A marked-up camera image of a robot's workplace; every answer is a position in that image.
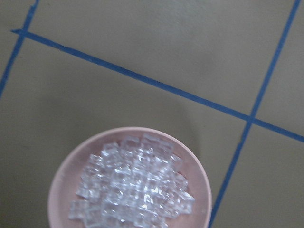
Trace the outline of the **pink bowl of ice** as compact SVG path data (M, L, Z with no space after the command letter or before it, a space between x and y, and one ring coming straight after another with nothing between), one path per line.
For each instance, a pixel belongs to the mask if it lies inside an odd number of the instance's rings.
M125 136L140 137L144 133L159 137L174 145L174 153L182 158L181 174L188 180L189 192L195 198L190 215L168 219L170 228L206 228L212 211L212 194L207 174L195 154L182 142L158 130L144 127L121 127L92 136L78 145L61 163L48 195L48 220L51 228L82 228L83 223L69 220L70 202L76 200L75 191L81 172L90 154L98 154L105 143L120 142Z

